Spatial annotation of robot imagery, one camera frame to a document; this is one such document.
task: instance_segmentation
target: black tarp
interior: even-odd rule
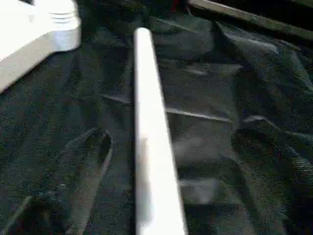
[[[74,214],[64,218],[71,227],[86,213],[77,192],[90,184],[85,233],[134,233],[133,31],[145,26],[189,233],[308,231],[313,50],[214,20],[152,16],[140,4],[78,3],[81,46],[0,95],[2,228],[25,197],[46,194]],[[90,175],[100,183],[85,182]]]

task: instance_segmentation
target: white plastic object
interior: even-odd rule
[[[149,30],[135,32],[136,234],[187,233]]]
[[[48,55],[77,48],[81,21],[74,0],[0,1],[0,93]]]

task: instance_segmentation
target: black cloth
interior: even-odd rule
[[[133,31],[145,26],[189,233],[308,229],[311,49],[185,14],[153,16],[140,4],[78,4],[81,46],[49,56],[0,95],[2,228],[26,196],[59,187],[70,217],[79,182],[99,163],[106,170],[96,168],[103,175],[85,233],[134,233]]]

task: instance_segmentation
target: white rod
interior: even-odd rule
[[[136,231],[187,234],[151,33],[135,32]]]

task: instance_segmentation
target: white pole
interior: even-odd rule
[[[149,30],[135,32],[136,231],[184,235],[176,165]]]

